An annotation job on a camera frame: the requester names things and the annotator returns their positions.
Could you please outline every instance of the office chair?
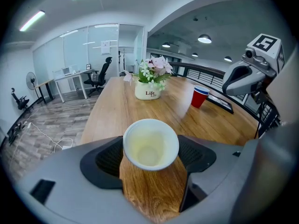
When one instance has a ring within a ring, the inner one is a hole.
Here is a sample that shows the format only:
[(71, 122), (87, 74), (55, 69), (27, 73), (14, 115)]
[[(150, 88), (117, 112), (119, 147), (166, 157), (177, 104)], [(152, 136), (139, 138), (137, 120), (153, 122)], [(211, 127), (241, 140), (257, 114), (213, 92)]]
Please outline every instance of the office chair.
[(26, 96), (22, 96), (20, 99), (17, 98), (17, 96), (14, 93), (14, 88), (11, 88), (13, 91), (11, 92), (11, 95), (14, 97), (16, 103), (18, 104), (19, 110), (29, 111), (27, 103), (29, 102), (29, 99), (25, 99)]
[(84, 81), (84, 84), (90, 84), (93, 87), (95, 87), (93, 89), (90, 89), (88, 97), (90, 97), (91, 94), (95, 91), (99, 92), (99, 90), (102, 89), (100, 86), (103, 86), (106, 83), (105, 75), (111, 62), (112, 62), (112, 57), (107, 57), (106, 63), (103, 65), (100, 74), (98, 74), (97, 70), (93, 71), (95, 72), (95, 74), (92, 74), (92, 72), (85, 72), (88, 75), (88, 80)]

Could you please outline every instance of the glass wall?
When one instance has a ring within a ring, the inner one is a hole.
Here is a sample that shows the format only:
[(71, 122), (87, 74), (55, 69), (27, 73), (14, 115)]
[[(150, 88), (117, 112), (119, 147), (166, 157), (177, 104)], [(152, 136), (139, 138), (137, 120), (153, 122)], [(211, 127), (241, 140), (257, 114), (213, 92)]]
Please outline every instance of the glass wall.
[(119, 70), (138, 72), (142, 60), (143, 27), (120, 25), (119, 31)]
[[(45, 45), (40, 46), (33, 51), (33, 66), (35, 70), (36, 83), (41, 84), (49, 80), (46, 66)], [(41, 87), (43, 94), (47, 94), (47, 90), (43, 85)]]
[[(54, 79), (54, 72), (64, 68), (64, 50), (63, 38), (56, 37), (45, 44), (46, 66), (49, 79)], [(59, 81), (60, 91), (62, 93), (70, 92), (70, 85), (67, 79)], [(51, 92), (57, 94), (57, 88), (54, 82), (50, 83)]]
[[(102, 70), (107, 57), (112, 57), (112, 62), (106, 72), (106, 81), (110, 77), (118, 76), (118, 24), (96, 25), (88, 28), (87, 52), (91, 67), (99, 72)], [(101, 42), (109, 41), (110, 50), (104, 52)]]
[(64, 65), (77, 65), (79, 70), (86, 70), (87, 58), (87, 28), (64, 35)]
[[(91, 68), (101, 71), (107, 57), (112, 57), (106, 72), (106, 82), (110, 77), (119, 76), (119, 72), (123, 71), (119, 64), (119, 24), (102, 24), (93, 25), (85, 28), (62, 34), (59, 37), (52, 39), (43, 46), (33, 51), (34, 68), (38, 84), (49, 79), (54, 79), (54, 72), (61, 70), (64, 67), (76, 65), (78, 70), (86, 70), (86, 65), (91, 64)], [(140, 63), (142, 59), (143, 48), (143, 27), (133, 25), (123, 25), (123, 41), (126, 43), (128, 54), (131, 55), (127, 61), (128, 66), (131, 66), (132, 71), (136, 60)], [(108, 42), (110, 48), (102, 49), (102, 42)], [(83, 80), (87, 80), (88, 75), (83, 75)], [(81, 89), (79, 79), (64, 79), (60, 80), (59, 87), (62, 93)], [(56, 85), (53, 82), (50, 88), (54, 94), (57, 94)]]

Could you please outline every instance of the ceiling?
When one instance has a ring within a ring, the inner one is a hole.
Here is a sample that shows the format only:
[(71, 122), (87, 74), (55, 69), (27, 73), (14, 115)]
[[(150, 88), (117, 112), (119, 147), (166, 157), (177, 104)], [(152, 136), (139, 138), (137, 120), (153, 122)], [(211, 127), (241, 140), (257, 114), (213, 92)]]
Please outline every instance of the ceiling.
[[(78, 17), (101, 11), (130, 11), (151, 15), (154, 10), (154, 0), (27, 0), (15, 15), (11, 27), (7, 31), (5, 43), (36, 41), (47, 31)], [(26, 32), (19, 28), (39, 10), (45, 16), (32, 25)]]
[[(199, 58), (216, 61), (231, 56), (235, 62), (240, 60), (246, 45), (260, 33), (282, 39), (285, 56), (289, 57), (295, 39), (287, 23), (274, 4), (257, 0), (231, 0), (193, 10), (150, 36), (148, 47), (178, 52), (177, 46), (167, 49), (162, 44), (180, 41), (191, 46), (187, 56), (196, 52)], [(208, 34), (212, 43), (199, 42), (201, 34)]]

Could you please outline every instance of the white flower pot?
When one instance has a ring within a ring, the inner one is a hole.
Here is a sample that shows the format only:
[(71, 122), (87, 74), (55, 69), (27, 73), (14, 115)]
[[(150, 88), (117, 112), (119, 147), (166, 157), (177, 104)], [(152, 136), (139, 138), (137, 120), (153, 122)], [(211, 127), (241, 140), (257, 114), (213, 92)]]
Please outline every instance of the white flower pot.
[(137, 99), (151, 100), (158, 99), (161, 96), (159, 88), (151, 88), (150, 84), (137, 81), (135, 87), (135, 96)]

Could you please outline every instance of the concrete ceiling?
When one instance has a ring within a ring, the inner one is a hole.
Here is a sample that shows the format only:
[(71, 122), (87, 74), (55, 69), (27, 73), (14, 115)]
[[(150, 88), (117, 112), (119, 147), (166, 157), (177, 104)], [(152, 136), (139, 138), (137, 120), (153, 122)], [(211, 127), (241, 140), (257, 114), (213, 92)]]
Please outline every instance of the concrete ceiling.
[[(183, 42), (192, 47), (188, 56), (196, 52), (199, 58), (216, 61), (231, 56), (235, 62), (240, 60), (246, 45), (260, 33), (281, 38), (285, 56), (289, 57), (295, 39), (287, 23), (273, 3), (257, 0), (225, 1), (193, 10), (150, 36), (148, 47), (177, 52), (177, 46), (166, 49), (162, 44)], [(201, 34), (208, 34), (212, 43), (199, 42)]]

